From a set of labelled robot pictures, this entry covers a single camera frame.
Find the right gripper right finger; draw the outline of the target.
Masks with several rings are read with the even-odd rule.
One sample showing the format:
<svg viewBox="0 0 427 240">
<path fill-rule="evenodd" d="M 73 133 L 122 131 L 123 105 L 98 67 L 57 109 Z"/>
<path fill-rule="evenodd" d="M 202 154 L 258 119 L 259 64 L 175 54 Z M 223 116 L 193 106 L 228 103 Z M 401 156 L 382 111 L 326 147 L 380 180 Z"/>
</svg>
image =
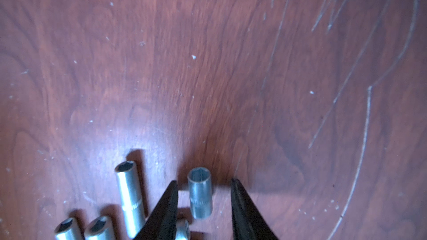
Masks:
<svg viewBox="0 0 427 240">
<path fill-rule="evenodd" d="M 278 240 L 240 180 L 236 178 L 231 181 L 231 208 L 235 240 Z"/>
</svg>

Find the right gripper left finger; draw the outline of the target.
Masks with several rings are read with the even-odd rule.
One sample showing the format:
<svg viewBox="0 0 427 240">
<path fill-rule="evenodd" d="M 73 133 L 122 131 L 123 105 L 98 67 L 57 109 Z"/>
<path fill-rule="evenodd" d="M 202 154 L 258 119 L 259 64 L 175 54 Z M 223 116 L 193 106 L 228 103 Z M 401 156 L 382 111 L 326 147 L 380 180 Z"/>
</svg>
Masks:
<svg viewBox="0 0 427 240">
<path fill-rule="evenodd" d="M 173 180 L 165 189 L 141 231 L 134 240 L 174 240 L 179 200 L 177 181 Z"/>
</svg>

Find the short silver socket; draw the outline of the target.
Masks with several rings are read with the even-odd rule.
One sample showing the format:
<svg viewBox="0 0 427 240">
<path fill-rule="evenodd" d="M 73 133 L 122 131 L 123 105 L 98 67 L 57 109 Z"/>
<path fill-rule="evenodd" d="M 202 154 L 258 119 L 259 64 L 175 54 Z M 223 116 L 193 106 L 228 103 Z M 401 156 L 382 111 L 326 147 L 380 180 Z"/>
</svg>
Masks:
<svg viewBox="0 0 427 240">
<path fill-rule="evenodd" d="M 175 240 L 191 240 L 190 226 L 187 219 L 183 218 L 176 222 Z"/>
<path fill-rule="evenodd" d="M 190 210 L 194 219 L 210 217 L 213 210 L 211 173 L 207 168 L 197 167 L 187 175 Z"/>
</svg>

